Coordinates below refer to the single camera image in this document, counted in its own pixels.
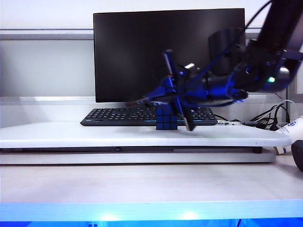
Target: rubik's cube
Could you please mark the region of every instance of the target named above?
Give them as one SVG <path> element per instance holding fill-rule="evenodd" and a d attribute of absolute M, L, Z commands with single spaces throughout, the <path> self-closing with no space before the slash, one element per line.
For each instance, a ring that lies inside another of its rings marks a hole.
<path fill-rule="evenodd" d="M 171 111 L 156 109 L 156 130 L 178 129 L 178 117 L 172 115 Z"/>

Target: black keyboard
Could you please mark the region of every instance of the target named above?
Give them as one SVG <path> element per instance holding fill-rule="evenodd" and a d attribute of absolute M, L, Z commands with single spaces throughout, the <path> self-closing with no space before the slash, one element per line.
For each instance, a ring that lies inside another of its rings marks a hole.
<path fill-rule="evenodd" d="M 195 125 L 215 125 L 217 119 L 208 107 L 193 112 Z M 155 108 L 93 109 L 81 122 L 84 126 L 156 126 Z M 181 115 L 178 125 L 185 125 Z"/>

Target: motion blur arm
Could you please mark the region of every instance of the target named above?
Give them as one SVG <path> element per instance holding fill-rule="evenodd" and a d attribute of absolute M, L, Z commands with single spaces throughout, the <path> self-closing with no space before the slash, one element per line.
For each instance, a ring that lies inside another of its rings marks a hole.
<path fill-rule="evenodd" d="M 145 95 L 144 102 L 158 108 L 169 106 L 175 114 L 181 113 L 191 131 L 194 125 L 190 110 L 242 101 L 248 97 L 247 92 L 277 92 L 286 88 L 303 58 L 299 52 L 303 43 L 303 0 L 271 2 L 258 40 L 249 42 L 242 60 L 229 75 L 214 75 L 210 71 L 214 62 L 194 74 L 185 69 L 178 71 L 172 50 L 165 51 L 169 76 Z"/>

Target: white desk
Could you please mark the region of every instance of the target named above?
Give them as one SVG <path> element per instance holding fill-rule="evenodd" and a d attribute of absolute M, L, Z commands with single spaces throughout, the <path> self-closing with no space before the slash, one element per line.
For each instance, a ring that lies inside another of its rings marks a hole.
<path fill-rule="evenodd" d="M 2 166 L 2 221 L 303 217 L 303 173 L 272 164 Z"/>
<path fill-rule="evenodd" d="M 1 148 L 290 144 L 246 126 L 188 132 L 49 122 L 3 128 L 0 136 Z M 0 176 L 1 221 L 303 217 L 303 174 L 291 156 L 271 164 L 0 166 Z"/>

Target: computer monitor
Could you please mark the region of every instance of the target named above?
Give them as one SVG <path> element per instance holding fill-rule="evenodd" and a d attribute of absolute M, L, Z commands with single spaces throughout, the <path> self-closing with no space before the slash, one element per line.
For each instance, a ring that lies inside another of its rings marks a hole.
<path fill-rule="evenodd" d="M 136 100 L 153 90 L 167 75 L 166 49 L 179 65 L 205 67 L 209 36 L 244 27 L 244 9 L 95 13 L 96 102 Z"/>

